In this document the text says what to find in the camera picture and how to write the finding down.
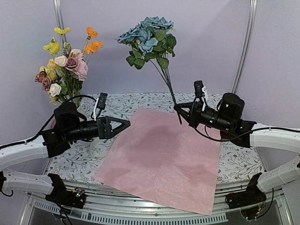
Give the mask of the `cream printed ribbon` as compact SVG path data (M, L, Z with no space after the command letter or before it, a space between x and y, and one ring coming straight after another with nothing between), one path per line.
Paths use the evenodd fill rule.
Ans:
M104 140L98 139L98 140L99 143L96 145L95 150L92 151L92 154L89 153L89 155L97 158L105 157L108 154L110 149L110 147L107 146L108 140L106 139Z

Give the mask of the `white ribbed ceramic vase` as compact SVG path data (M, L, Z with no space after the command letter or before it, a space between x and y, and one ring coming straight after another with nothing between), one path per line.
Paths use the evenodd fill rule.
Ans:
M77 108L77 111L81 114L84 114L84 110L81 106ZM88 153L92 154L92 151L95 150L96 145L99 143L99 140L97 138L92 138L90 142L86 142L84 140L78 141L81 145L83 145L85 148L87 148Z

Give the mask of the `pink wrapping paper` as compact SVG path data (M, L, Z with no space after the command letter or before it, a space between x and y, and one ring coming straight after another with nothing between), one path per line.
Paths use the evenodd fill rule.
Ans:
M176 114L139 108L113 142L95 180L144 200L211 215L220 143Z

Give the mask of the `pink peony flower stem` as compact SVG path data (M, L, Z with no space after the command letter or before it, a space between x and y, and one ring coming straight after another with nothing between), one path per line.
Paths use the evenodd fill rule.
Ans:
M71 54L78 60L78 65L72 71L78 76L79 81L84 81L87 79L88 66L83 60L83 53L79 49L72 49Z

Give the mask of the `mauve and white rose stem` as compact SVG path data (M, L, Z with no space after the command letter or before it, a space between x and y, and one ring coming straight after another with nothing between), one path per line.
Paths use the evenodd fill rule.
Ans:
M46 72L39 72L35 77L35 82L42 85L42 90L47 92L51 97L58 97L62 92L60 80L52 82L46 75Z

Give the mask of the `blue hydrangea flower stem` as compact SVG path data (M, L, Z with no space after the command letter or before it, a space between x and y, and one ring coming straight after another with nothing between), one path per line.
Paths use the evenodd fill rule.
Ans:
M146 17L135 27L122 33L115 40L130 47L127 63L137 70L150 62L167 85L173 104L176 105L170 72L169 56L175 57L176 37L171 33L174 22L164 17Z

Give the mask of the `artificial flower bouquet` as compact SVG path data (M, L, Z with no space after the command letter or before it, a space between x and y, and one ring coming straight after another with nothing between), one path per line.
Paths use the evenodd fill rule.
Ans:
M52 100L63 103L69 98L80 95L83 81L87 78L87 65L81 51L72 52L68 57L57 56L53 62L55 76L51 79L49 90Z

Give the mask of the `pale yellow rose stem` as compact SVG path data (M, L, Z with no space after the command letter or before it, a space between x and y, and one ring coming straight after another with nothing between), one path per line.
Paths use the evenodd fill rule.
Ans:
M54 62L54 59L50 59L47 66L41 66L39 71L46 72L47 77L52 81L56 82L59 80L59 75L57 74L58 65Z

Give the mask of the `orange poppy flower stem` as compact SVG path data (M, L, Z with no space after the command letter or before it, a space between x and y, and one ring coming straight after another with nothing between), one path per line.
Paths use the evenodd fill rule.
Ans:
M86 62L86 64L88 64L92 55L98 53L99 49L102 49L104 46L101 42L96 40L96 38L99 36L99 33L92 27L87 27L86 33L87 37L82 47L82 52L83 60Z

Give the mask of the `bright yellow poppy stem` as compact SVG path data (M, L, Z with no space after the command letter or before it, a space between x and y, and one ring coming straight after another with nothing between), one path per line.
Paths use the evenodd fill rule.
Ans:
M55 37L53 37L48 45L43 46L43 50L48 51L51 55L57 55L60 51L62 51L62 54L67 54L70 49L70 44L66 41L63 41L63 36L70 31L70 27L65 29L61 29L59 27L54 28L54 32L60 37L60 44Z

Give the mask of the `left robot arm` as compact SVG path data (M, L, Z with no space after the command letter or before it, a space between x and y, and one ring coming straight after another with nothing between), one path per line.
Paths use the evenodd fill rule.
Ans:
M130 121L114 117L87 120L76 105L65 102L53 112L56 124L53 129L41 130L36 136L1 146L0 189L38 192L52 195L59 203L66 203L70 194L56 174L34 175L10 170L9 167L33 159L53 158L61 155L72 142L84 139L111 139L130 126Z

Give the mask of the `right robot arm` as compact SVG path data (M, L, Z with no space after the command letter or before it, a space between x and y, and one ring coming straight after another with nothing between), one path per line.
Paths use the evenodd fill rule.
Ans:
M243 148L265 147L290 152L300 152L299 129L274 127L241 118L245 102L237 95L225 93L218 104L218 110L206 105L203 94L197 94L193 102L177 104L175 111L193 129L206 125L220 131L220 142L232 142ZM300 158L285 163L269 172L254 175L243 193L242 200L253 204L264 193L276 186L300 178Z

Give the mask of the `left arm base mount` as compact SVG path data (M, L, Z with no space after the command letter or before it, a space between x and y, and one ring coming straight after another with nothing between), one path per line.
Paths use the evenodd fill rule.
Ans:
M84 189L75 187L72 190L67 190L59 175L49 173L48 177L51 179L53 189L50 194L45 195L47 201L59 206L83 209L87 197Z

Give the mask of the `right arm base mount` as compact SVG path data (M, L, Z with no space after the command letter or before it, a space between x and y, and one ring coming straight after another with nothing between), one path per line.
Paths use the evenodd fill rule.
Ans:
M229 193L225 197L225 203L229 209L240 208L252 204L266 201L266 195L258 187L258 179L262 173L255 174L249 181L246 190L241 192Z

